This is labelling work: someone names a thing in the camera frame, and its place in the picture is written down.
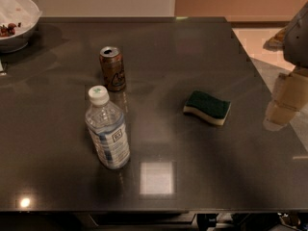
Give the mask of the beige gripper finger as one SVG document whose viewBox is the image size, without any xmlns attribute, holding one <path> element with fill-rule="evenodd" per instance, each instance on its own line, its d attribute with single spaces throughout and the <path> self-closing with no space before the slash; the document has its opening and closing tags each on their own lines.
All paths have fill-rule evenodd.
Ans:
<svg viewBox="0 0 308 231">
<path fill-rule="evenodd" d="M 292 72 L 280 73 L 272 91 L 273 100 L 295 111 L 308 103 L 308 68 L 296 67 Z"/>
<path fill-rule="evenodd" d="M 296 115 L 296 111 L 279 106 L 271 100 L 265 112 L 264 127 L 269 131 L 279 131 L 284 128 Z"/>
</svg>

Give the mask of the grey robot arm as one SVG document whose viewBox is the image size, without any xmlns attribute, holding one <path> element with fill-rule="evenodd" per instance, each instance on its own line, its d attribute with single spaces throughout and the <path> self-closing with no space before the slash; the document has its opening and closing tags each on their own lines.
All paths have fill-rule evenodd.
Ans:
<svg viewBox="0 0 308 231">
<path fill-rule="evenodd" d="M 288 24 L 283 38 L 283 57 L 295 66 L 275 80 L 264 126 L 279 131 L 308 104 L 308 3 Z"/>
</svg>

